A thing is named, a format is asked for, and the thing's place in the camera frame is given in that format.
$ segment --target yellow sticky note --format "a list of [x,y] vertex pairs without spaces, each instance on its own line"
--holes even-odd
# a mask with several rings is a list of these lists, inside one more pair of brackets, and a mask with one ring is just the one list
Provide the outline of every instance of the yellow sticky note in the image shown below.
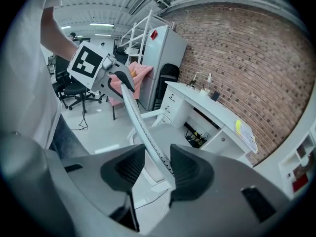
[[240,129],[241,129],[241,120],[238,119],[238,120],[236,121],[235,127],[236,127],[236,133],[238,133],[239,135],[241,135],[241,131],[240,131]]

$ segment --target black cable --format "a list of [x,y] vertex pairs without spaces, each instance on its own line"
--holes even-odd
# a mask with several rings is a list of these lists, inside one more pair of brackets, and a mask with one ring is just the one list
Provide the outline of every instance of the black cable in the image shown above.
[[87,95],[87,88],[85,88],[85,93],[84,93],[84,97],[83,97],[83,100],[82,100],[82,121],[78,125],[78,126],[81,126],[82,128],[80,128],[80,129],[72,129],[72,131],[83,131],[83,130],[87,131],[88,130],[88,124],[85,121],[85,97],[86,97],[86,95]]
[[142,206],[140,206],[140,207],[138,207],[138,208],[135,208],[135,210],[137,210],[137,209],[139,209],[139,208],[142,208],[142,207],[144,207],[144,206],[146,206],[146,205],[149,205],[149,204],[151,204],[151,203],[157,201],[157,200],[158,200],[160,197],[162,197],[162,195],[165,194],[169,189],[165,190],[164,193],[162,193],[162,194],[161,194],[158,198],[156,198],[154,201],[151,201],[151,202],[149,202],[149,203],[147,203],[147,204],[144,204],[144,205],[142,205]]

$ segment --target paper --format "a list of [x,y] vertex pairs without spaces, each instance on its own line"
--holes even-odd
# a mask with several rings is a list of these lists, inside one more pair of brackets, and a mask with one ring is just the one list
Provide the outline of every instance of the paper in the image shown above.
[[252,149],[252,151],[257,153],[258,148],[251,128],[243,125],[241,120],[238,119],[235,123],[235,130],[240,138]]

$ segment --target person's arm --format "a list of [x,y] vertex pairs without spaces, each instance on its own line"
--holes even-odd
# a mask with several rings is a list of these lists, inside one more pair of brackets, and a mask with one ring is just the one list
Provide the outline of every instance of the person's arm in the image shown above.
[[77,50],[76,44],[65,36],[53,16],[54,8],[43,10],[40,22],[40,42],[54,54],[70,61]]

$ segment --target pink cloth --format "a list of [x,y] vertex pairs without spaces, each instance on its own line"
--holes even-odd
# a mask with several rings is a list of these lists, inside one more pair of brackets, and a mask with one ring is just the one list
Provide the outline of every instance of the pink cloth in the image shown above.
[[[136,61],[134,61],[132,64],[127,66],[128,69],[132,72],[135,71],[137,76],[135,76],[134,79],[134,84],[135,84],[135,92],[134,92],[134,97],[135,99],[139,99],[139,93],[140,93],[140,86],[142,84],[142,81],[145,77],[145,75],[153,69],[152,66],[145,66],[145,65],[141,65],[139,63],[137,63]],[[122,94],[122,89],[120,87],[120,80],[118,79],[118,77],[116,75],[110,75],[110,77],[112,78],[111,81],[111,86],[119,93]],[[109,102],[112,106],[114,105],[118,105],[120,103],[122,103],[119,100],[116,100],[112,97],[109,97]]]

